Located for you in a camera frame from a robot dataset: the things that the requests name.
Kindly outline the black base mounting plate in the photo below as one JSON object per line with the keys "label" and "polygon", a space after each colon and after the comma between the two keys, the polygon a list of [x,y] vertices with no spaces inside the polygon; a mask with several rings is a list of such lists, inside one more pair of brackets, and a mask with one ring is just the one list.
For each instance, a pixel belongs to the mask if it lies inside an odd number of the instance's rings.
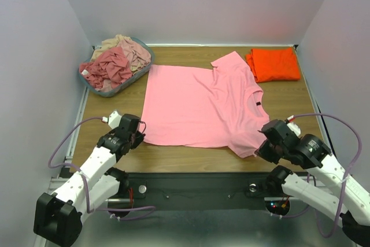
{"label": "black base mounting plate", "polygon": [[283,198],[267,172],[130,173],[128,182],[133,193],[120,190],[106,200],[105,208],[264,210],[266,200]]}

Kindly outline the grey laundry basket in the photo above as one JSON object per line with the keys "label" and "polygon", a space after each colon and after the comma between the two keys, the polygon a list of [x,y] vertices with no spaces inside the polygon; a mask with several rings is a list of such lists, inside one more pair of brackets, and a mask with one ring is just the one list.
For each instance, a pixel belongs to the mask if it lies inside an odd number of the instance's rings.
{"label": "grey laundry basket", "polygon": [[148,45],[146,45],[145,43],[143,43],[141,40],[137,39],[137,38],[133,38],[131,37],[132,40],[138,42],[140,45],[142,45],[150,54],[151,54],[151,62],[149,63],[149,65],[147,65],[146,67],[144,67],[143,69],[141,69],[140,71],[137,71],[136,73],[132,73],[133,76],[131,78],[129,78],[127,81],[125,81],[123,84],[121,84],[120,86],[118,86],[117,88],[111,90],[111,91],[107,91],[107,90],[102,90],[102,91],[96,91],[92,86],[90,86],[88,84],[88,82],[82,77],[82,75],[80,74],[79,72],[79,69],[78,69],[78,73],[79,73],[79,78],[80,80],[82,81],[82,83],[84,85],[86,85],[86,87],[94,94],[100,96],[100,97],[105,97],[105,98],[109,98],[109,97],[112,97],[116,94],[118,94],[119,92],[123,91],[124,89],[126,89],[128,86],[130,86],[131,84],[133,84],[134,82],[136,82],[138,79],[140,79],[144,74],[146,74],[149,69],[151,68],[151,66],[153,65],[153,62],[154,62],[154,53],[152,51],[152,49],[150,47],[148,47]]}

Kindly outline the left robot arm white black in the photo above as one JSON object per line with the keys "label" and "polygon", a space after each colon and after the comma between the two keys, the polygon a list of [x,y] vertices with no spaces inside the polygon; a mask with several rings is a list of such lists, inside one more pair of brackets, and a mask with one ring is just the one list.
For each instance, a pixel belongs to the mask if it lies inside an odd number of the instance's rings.
{"label": "left robot arm white black", "polygon": [[111,130],[100,137],[88,159],[63,185],[36,201],[33,231],[58,246],[72,246],[87,218],[109,197],[132,194],[128,174],[115,164],[143,141],[141,120],[114,111],[102,121]]}

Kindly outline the dark pink crumpled shirt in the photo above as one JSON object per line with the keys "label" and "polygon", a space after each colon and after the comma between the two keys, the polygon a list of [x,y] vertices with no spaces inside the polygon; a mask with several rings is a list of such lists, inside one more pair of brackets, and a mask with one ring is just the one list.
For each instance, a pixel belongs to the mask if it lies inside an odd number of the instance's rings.
{"label": "dark pink crumpled shirt", "polygon": [[96,91],[111,91],[133,76],[121,47],[113,47],[96,60],[82,63],[79,72]]}

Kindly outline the beige crumpled shirt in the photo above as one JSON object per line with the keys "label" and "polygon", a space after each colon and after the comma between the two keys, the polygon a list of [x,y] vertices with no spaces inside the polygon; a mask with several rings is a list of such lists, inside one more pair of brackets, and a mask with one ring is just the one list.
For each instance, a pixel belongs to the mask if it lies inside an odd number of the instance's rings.
{"label": "beige crumpled shirt", "polygon": [[132,40],[129,36],[117,34],[114,38],[106,39],[101,42],[101,47],[94,50],[91,60],[95,61],[103,52],[116,47],[123,40]]}

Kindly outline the folded orange t shirt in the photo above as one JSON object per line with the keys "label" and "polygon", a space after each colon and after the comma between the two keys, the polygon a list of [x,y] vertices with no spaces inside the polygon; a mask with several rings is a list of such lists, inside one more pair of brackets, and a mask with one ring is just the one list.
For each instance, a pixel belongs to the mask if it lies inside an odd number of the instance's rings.
{"label": "folded orange t shirt", "polygon": [[246,55],[246,63],[257,83],[301,79],[297,56],[292,47],[251,49]]}

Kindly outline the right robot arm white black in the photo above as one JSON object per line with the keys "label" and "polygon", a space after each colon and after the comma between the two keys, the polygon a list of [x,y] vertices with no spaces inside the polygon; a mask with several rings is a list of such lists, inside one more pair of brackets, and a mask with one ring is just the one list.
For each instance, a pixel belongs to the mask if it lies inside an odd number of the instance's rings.
{"label": "right robot arm white black", "polygon": [[320,181],[326,190],[277,165],[267,177],[267,191],[300,199],[332,219],[351,241],[369,246],[369,192],[341,166],[319,137],[301,135],[293,120],[291,116],[265,124],[260,133],[266,139],[256,150],[256,155],[274,164],[284,159],[298,165]]}

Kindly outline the light pink t shirt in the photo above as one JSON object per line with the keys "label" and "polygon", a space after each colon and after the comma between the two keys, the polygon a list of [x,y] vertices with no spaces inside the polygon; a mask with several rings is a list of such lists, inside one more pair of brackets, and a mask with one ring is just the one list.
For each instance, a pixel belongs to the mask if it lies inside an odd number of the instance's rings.
{"label": "light pink t shirt", "polygon": [[211,66],[151,67],[142,112],[146,143],[228,147],[241,158],[260,147],[265,141],[260,130],[269,115],[249,66],[235,51]]}

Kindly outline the pale pink crumpled shirt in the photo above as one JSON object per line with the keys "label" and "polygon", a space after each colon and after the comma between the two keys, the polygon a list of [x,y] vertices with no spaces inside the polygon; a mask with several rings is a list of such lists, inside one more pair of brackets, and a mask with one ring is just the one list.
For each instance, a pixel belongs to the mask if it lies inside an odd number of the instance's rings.
{"label": "pale pink crumpled shirt", "polygon": [[132,73],[140,71],[151,62],[151,54],[138,42],[124,38],[118,43],[122,48],[124,55],[129,61],[129,67]]}

